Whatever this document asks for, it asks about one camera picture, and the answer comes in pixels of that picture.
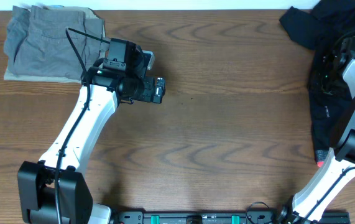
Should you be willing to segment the black leggings with red waistband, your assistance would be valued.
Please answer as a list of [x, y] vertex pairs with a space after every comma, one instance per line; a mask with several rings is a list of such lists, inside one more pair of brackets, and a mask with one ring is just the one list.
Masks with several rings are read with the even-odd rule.
[[355, 37], [355, 0], [321, 0], [310, 12], [292, 6], [279, 22], [292, 41], [315, 53], [307, 89], [315, 162], [322, 166], [333, 127], [353, 98], [333, 60], [342, 41]]

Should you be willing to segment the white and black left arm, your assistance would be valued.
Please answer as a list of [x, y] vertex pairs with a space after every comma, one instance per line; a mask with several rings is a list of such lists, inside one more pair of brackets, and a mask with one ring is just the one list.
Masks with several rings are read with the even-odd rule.
[[22, 219], [26, 223], [109, 223], [112, 210], [94, 203], [85, 181], [99, 135], [121, 100], [162, 102], [163, 78], [145, 71], [127, 75], [91, 67], [89, 81], [62, 131], [38, 162], [25, 161], [17, 173]]

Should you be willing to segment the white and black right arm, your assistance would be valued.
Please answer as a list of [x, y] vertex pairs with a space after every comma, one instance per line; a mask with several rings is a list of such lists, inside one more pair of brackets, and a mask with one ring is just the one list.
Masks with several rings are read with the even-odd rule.
[[323, 165], [282, 207], [274, 223], [320, 223], [327, 206], [355, 178], [355, 35], [340, 38], [323, 64], [329, 70], [321, 78], [323, 91], [346, 85], [351, 104], [333, 127]]

